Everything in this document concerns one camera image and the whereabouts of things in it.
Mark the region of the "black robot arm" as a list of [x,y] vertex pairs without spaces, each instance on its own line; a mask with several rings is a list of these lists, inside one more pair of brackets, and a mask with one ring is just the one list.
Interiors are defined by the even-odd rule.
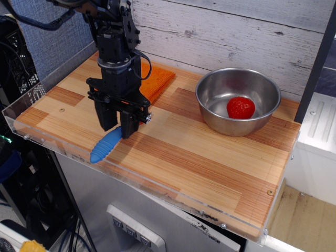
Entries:
[[122,138],[129,138],[140,123],[150,121],[151,105],[140,91],[141,58],[137,50],[140,31],[132,17],[131,1],[53,1],[54,5],[82,13],[98,48],[101,78],[88,78],[88,96],[94,101],[101,127],[108,131],[121,124]]

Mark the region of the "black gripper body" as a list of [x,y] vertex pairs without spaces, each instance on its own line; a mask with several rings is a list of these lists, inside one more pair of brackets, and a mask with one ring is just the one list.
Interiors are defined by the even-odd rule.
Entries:
[[119,68],[101,68],[102,78],[88,78],[89,98],[110,103],[117,112],[137,112],[143,123],[151,120],[150,101],[140,92],[142,80],[139,61],[121,65]]

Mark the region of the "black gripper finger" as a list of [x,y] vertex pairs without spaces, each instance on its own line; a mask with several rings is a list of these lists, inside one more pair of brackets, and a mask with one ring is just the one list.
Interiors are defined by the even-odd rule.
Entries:
[[128,139],[139,128],[139,114],[137,112],[122,111],[120,113],[120,120],[122,138]]
[[117,111],[110,103],[95,101],[94,106],[104,131],[108,131],[118,124]]

